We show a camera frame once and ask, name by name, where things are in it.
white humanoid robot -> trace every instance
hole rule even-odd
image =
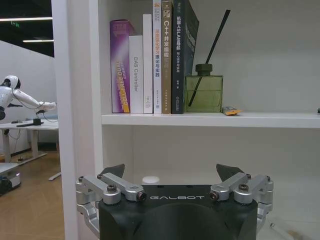
[[[24,102],[34,107],[38,112],[44,113],[46,111],[57,108],[55,102],[37,101],[33,97],[20,90],[21,82],[17,76],[6,76],[3,83],[0,85],[0,120],[6,117],[5,109],[10,107],[22,107],[21,105],[12,104],[13,99],[19,102]]]
[[[38,113],[54,110],[57,108],[55,102],[37,101],[33,97],[20,90],[21,82],[17,76],[6,76],[0,85],[0,120],[6,117],[5,109],[10,107],[22,107],[26,103],[31,107],[25,107],[37,110]],[[22,105],[12,104],[12,100],[18,100]],[[0,163],[0,196],[19,187],[21,184],[20,173],[15,169],[17,163]]]

shelf board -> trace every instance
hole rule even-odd
[[[320,129],[320,114],[242,112],[237,116],[225,116],[222,113],[112,113],[102,115],[101,122],[102,125]]]

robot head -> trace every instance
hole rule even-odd
[[[17,76],[9,75],[4,78],[4,81],[1,84],[1,86],[8,87],[11,89],[20,89],[21,82]]]

dark green book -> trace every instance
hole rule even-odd
[[[171,113],[184,113],[185,77],[192,74],[199,20],[189,0],[173,1]]]

silver metal bracket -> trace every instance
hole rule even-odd
[[[234,190],[234,200],[240,204],[250,204],[259,194],[267,192],[267,176],[257,175],[247,184],[239,185]]]
[[[100,237],[100,230],[96,208],[101,199],[107,205],[115,205],[121,201],[121,193],[127,200],[136,202],[147,196],[141,185],[132,184],[112,173],[100,174],[98,178],[82,176],[75,184],[76,209],[97,238]]]
[[[257,175],[251,179],[251,175],[238,172],[222,183],[212,185],[210,197],[216,202],[226,201],[231,192],[239,204],[251,204],[253,200],[257,202],[257,232],[259,232],[265,224],[267,214],[273,209],[274,182],[269,176]]]
[[[132,184],[110,172],[103,174],[101,181],[108,185],[115,185],[128,201],[139,202],[145,200],[147,197],[141,185]]]
[[[247,175],[243,172],[238,172],[227,180],[212,185],[210,188],[211,197],[216,198],[218,202],[228,200],[230,193],[232,193],[239,184],[244,184],[247,181]]]
[[[96,206],[102,199],[105,204],[117,204],[121,200],[121,191],[119,188],[113,189],[112,192],[108,191],[108,185],[93,176],[80,177],[75,184],[75,190],[76,209],[83,215],[85,224],[99,238],[99,219],[96,208],[91,202]]]

